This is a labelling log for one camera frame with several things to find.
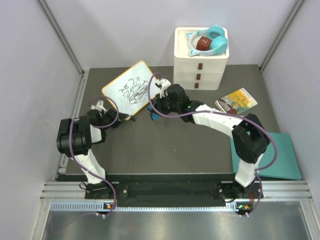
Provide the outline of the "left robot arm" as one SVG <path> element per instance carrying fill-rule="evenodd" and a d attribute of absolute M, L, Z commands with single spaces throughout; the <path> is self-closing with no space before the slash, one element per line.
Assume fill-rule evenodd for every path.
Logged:
<path fill-rule="evenodd" d="M 114 187 L 108 183 L 106 170 L 100 166 L 92 151 L 92 145 L 104 143 L 108 128 L 116 128 L 130 115 L 118 113 L 112 108 L 89 110 L 78 120 L 62 119 L 59 124 L 56 145 L 61 154 L 81 165 L 87 184 L 80 183 L 86 199 L 111 199 Z"/>

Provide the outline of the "orange-framed whiteboard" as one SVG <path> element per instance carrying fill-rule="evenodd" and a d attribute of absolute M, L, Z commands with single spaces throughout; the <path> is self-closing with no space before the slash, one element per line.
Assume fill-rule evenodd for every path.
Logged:
<path fill-rule="evenodd" d="M 152 75 L 148 65 L 140 60 L 104 86 L 101 92 L 110 98 L 111 105 L 117 106 L 121 114 L 128 115 L 128 121 L 149 103 L 148 93 L 151 99 L 160 93 L 154 79 L 149 86 Z"/>

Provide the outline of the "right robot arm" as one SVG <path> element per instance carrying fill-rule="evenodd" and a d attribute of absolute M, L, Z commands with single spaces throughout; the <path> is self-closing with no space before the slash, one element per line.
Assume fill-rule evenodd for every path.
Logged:
<path fill-rule="evenodd" d="M 155 86 L 160 92 L 149 106 L 151 119 L 155 120 L 158 116 L 176 117 L 185 123 L 208 127 L 229 137 L 239 164 L 233 183 L 220 187 L 220 197 L 229 201 L 249 195 L 259 162 L 270 144 L 258 117 L 251 113 L 246 117 L 233 116 L 201 101 L 191 100 L 179 84 L 171 84 L 166 79 L 156 81 Z"/>

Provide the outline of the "blue bone-shaped eraser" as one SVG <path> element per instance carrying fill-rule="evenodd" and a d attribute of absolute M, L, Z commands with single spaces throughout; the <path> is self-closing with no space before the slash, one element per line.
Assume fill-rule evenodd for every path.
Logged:
<path fill-rule="evenodd" d="M 149 105 L 146 110 L 147 110 L 147 112 L 148 112 L 148 114 L 150 116 L 150 119 L 152 121 L 156 121 L 156 120 L 159 119 L 160 116 L 153 110 L 151 105 Z"/>

